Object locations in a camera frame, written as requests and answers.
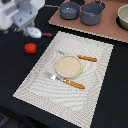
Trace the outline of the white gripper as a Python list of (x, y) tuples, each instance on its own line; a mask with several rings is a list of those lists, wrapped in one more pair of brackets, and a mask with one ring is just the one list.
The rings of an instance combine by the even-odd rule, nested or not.
[(34, 26), (38, 10), (45, 5), (45, 0), (16, 0), (19, 11), (12, 16), (15, 31), (24, 31)]

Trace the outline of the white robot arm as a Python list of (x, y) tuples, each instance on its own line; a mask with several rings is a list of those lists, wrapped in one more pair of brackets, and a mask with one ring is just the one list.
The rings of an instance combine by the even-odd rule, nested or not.
[(0, 30), (26, 31), (44, 5), (45, 0), (0, 0)]

